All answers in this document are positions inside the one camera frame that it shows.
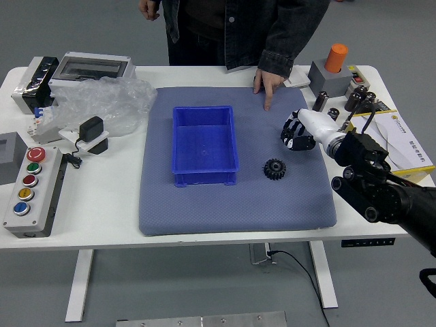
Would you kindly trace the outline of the person's left hand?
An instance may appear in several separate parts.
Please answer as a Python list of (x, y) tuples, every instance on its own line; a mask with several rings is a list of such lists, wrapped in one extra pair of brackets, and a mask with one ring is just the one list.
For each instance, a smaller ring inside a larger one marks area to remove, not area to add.
[(280, 75), (276, 75), (270, 72), (266, 72), (260, 68), (256, 69), (253, 79), (253, 93), (258, 94), (261, 90), (261, 86), (264, 87), (265, 100), (264, 110), (269, 111), (272, 106), (273, 95), (277, 88), (283, 84), (285, 78)]

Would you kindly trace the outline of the person's right hand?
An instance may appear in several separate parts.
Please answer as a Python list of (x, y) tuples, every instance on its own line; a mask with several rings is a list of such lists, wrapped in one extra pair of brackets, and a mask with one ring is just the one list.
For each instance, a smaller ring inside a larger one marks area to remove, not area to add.
[(159, 13), (160, 1), (156, 0), (139, 0), (138, 9), (146, 20), (154, 21), (160, 16)]

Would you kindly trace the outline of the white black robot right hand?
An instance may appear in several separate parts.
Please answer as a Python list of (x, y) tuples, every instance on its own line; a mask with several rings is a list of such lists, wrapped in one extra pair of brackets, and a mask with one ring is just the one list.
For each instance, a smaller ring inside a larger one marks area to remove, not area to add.
[(280, 136), (291, 151), (308, 151), (320, 143), (330, 157), (334, 157), (344, 137), (330, 116), (305, 108), (289, 115)]

